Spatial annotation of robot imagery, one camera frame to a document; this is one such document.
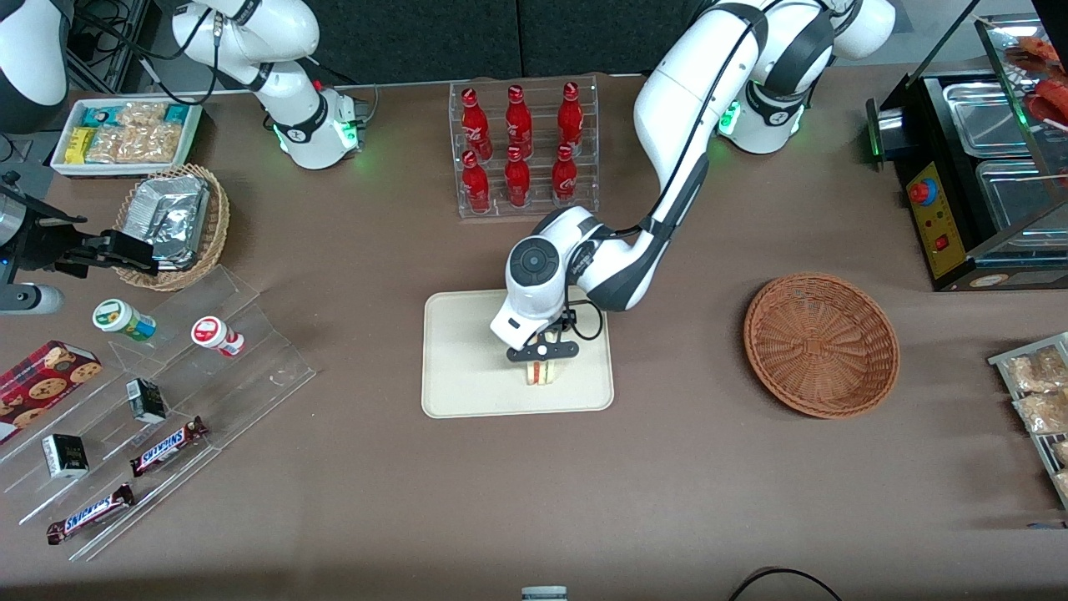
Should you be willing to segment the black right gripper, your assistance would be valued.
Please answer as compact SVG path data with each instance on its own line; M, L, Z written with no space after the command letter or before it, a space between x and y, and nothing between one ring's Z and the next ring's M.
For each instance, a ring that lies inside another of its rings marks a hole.
M45 270L68 276L88 276L88 267L73 262L68 252L98 256L104 266L156 276L158 260L150 242L117 230L90 236L76 230L88 218L70 216L52 205L23 194L3 194L3 278L17 270Z

